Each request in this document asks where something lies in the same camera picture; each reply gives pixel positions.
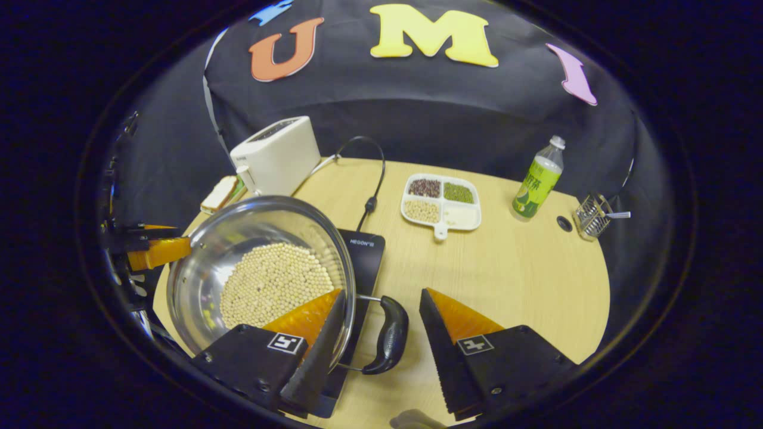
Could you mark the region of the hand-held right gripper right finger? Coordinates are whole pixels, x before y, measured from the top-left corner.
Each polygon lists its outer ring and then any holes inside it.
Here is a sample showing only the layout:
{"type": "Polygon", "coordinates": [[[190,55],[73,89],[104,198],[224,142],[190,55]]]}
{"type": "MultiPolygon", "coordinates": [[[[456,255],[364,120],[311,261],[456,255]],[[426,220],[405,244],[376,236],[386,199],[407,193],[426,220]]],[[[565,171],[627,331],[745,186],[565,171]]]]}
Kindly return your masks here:
{"type": "Polygon", "coordinates": [[[422,290],[419,312],[447,411],[456,421],[522,405],[576,367],[526,324],[505,328],[433,288],[422,290]]]}

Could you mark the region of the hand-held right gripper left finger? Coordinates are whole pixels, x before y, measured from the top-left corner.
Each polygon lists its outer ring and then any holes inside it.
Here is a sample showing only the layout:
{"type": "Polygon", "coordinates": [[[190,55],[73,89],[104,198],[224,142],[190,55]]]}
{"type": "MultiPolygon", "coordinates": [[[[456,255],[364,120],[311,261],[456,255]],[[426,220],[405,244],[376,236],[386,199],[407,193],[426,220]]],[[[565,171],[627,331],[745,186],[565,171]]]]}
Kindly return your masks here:
{"type": "Polygon", "coordinates": [[[305,417],[331,370],[344,316],[345,293],[334,290],[279,318],[275,328],[229,329],[193,365],[246,401],[305,417]]]}

